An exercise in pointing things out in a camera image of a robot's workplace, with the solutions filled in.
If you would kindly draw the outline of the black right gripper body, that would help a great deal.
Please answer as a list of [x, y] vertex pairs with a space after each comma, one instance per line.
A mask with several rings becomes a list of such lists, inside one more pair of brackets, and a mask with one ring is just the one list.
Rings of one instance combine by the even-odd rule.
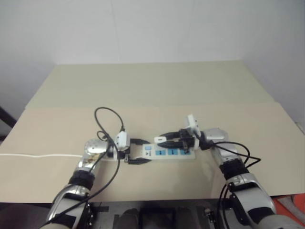
[[180, 129], [178, 133], [178, 148], [184, 155], [190, 154], [191, 148], [194, 148], [195, 145], [195, 138], [186, 129]]

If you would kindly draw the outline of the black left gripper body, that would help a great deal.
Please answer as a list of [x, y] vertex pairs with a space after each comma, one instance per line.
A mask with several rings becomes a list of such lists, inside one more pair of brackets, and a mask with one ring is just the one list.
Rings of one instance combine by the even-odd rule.
[[125, 149], [123, 150], [123, 154], [124, 154], [124, 162], [125, 163], [129, 163], [130, 160], [130, 153], [131, 153], [131, 144], [132, 144], [133, 140], [130, 138], [129, 142], [127, 143]]

